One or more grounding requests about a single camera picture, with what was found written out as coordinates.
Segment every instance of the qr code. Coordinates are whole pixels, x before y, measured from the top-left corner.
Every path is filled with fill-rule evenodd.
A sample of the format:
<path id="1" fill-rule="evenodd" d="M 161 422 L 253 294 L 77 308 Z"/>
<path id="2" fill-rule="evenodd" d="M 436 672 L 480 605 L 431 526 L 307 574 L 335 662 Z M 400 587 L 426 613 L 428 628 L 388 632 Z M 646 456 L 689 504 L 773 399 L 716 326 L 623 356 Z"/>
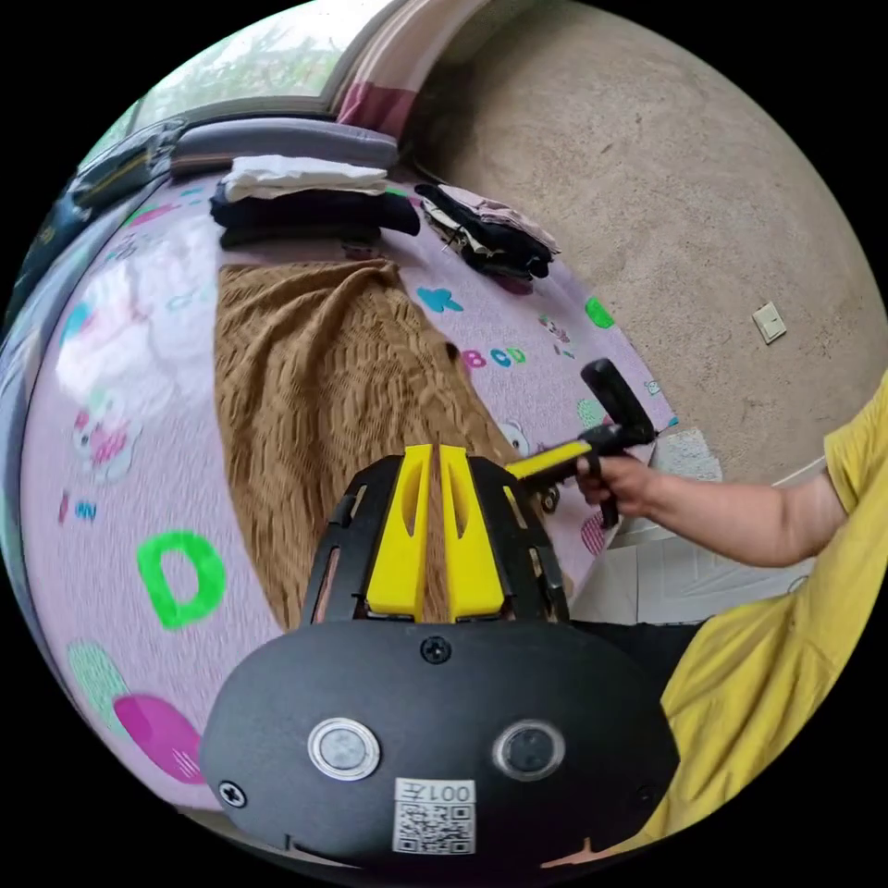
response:
<path id="1" fill-rule="evenodd" d="M 475 805 L 396 802 L 393 844 L 404 854 L 473 854 Z"/>

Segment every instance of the black handle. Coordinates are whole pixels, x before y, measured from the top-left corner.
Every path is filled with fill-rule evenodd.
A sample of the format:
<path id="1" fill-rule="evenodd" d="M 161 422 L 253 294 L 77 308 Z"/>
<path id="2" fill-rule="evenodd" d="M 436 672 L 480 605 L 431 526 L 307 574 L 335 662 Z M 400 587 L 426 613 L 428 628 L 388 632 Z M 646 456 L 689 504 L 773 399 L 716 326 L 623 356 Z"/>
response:
<path id="1" fill-rule="evenodd" d="M 656 439 L 650 417 L 611 361 L 607 358 L 593 361 L 580 371 L 580 376 L 616 426 L 598 426 L 582 436 L 592 444 L 598 457 L 618 456 L 630 447 L 650 444 Z M 611 492 L 601 503 L 601 527 L 611 530 L 619 521 L 617 500 Z"/>
<path id="2" fill-rule="evenodd" d="M 650 417 L 613 362 L 607 358 L 593 361 L 580 371 L 580 376 L 615 425 L 632 428 L 650 441 L 654 439 L 657 433 Z"/>
<path id="3" fill-rule="evenodd" d="M 617 510 L 617 500 L 611 493 L 610 496 L 601 503 L 601 526 L 604 530 L 610 530 L 616 527 L 620 522 L 620 513 Z"/>

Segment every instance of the brown blanket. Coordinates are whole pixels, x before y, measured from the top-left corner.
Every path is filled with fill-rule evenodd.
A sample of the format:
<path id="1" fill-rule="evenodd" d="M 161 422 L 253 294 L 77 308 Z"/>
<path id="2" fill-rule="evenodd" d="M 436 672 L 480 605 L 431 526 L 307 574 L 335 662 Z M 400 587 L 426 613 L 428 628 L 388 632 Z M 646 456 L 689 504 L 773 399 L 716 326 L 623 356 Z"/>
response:
<path id="1" fill-rule="evenodd" d="M 515 457 L 386 260 L 224 267 L 216 412 L 240 530 L 283 629 L 299 622 L 315 546 L 356 472 L 411 444 Z M 437 463 L 427 621 L 446 619 Z"/>

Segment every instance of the pillow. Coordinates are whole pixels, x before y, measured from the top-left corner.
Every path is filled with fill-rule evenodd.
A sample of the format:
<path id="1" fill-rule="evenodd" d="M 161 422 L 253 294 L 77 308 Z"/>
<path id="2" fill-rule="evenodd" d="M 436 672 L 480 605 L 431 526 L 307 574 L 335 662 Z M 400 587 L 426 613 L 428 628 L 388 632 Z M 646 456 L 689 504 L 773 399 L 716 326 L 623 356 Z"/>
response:
<path id="1" fill-rule="evenodd" d="M 235 157 L 283 154 L 317 157 L 356 167 L 389 170 L 398 163 L 398 143 L 370 129 L 299 117 L 223 120 L 189 129 L 173 152 L 173 179 L 228 171 Z"/>

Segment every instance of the white folded cloth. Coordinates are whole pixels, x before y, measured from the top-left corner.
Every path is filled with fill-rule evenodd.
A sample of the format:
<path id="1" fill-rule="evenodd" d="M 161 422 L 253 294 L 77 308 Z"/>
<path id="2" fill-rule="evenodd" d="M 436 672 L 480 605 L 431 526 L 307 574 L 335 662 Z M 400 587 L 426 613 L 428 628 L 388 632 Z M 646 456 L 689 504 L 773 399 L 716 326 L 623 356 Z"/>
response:
<path id="1" fill-rule="evenodd" d="M 296 191 L 359 191 L 382 194 L 386 190 L 384 169 L 339 164 L 317 157 L 285 157 L 263 154 L 235 157 L 231 172 L 223 179 L 225 196 L 232 202 L 245 197 L 271 200 Z"/>

